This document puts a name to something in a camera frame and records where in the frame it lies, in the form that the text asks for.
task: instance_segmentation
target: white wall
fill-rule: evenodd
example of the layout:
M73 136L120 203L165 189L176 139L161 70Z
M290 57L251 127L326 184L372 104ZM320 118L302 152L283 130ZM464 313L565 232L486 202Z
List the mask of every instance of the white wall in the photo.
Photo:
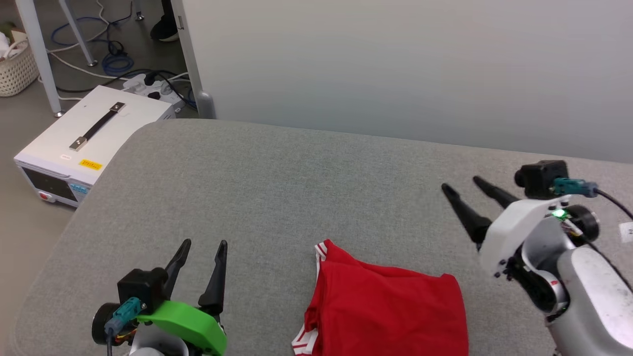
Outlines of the white wall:
M633 163L631 0L185 0L218 118Z

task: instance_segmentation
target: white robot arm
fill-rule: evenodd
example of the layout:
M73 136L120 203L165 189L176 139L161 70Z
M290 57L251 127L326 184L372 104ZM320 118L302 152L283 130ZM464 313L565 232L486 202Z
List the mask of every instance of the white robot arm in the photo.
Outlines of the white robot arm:
M505 208L491 222L464 203L449 185L442 190L480 253L491 277L516 279L544 314L564 356L633 355L633 293L592 244L598 220L570 195L596 196L597 185L570 180L563 161L523 166L517 183L529 198L474 177Z

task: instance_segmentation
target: wicker basket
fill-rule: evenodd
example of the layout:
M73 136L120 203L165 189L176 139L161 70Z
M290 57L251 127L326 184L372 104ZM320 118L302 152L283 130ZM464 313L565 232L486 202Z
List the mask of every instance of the wicker basket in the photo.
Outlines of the wicker basket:
M18 55L7 59L9 51L0 53L0 96L14 96L23 91L37 76L37 64L31 47L28 46L27 35L17 30L12 31L15 42L9 48L11 51L20 43L27 43L27 47Z

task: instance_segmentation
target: white table leg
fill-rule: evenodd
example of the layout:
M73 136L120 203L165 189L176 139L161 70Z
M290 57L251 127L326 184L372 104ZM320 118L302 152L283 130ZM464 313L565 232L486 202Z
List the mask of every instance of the white table leg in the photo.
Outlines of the white table leg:
M16 0L15 3L18 6L24 29L27 32L28 44L31 46L33 56L35 56L37 69L39 69L42 80L44 81L44 89L46 90L46 96L48 96L48 102L51 105L51 109L53 109L55 117L60 117L64 113L61 110L57 89L55 89L53 71L51 70L50 62L48 62L46 45L44 44L44 38L42 38L42 29L37 19L35 4L33 0Z
M92 57L92 53L88 51L88 47L85 45L84 34L77 25L77 18L75 17L75 13L72 8L68 5L68 0L60 0L60 6L66 15L66 19L68 20L70 27L75 33L79 47L81 47L81 50L84 52L85 59L88 61L88 67L94 67L97 65L97 61Z
M141 0L132 0L134 2L134 13L136 14L135 19L137 21L141 21L145 18L143 16L143 11L141 10Z

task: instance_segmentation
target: teal cable connector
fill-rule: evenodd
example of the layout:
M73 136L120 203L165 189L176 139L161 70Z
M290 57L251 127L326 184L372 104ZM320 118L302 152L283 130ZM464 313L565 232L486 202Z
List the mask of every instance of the teal cable connector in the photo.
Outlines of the teal cable connector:
M595 182L587 182L583 179L556 178L554 179L554 194L579 194L587 198L595 198L598 196L596 189L598 184Z
M133 296L123 303L116 312L112 313L112 319L108 320L105 325L106 335L118 334L129 321L136 317L144 309L144 304L140 299Z

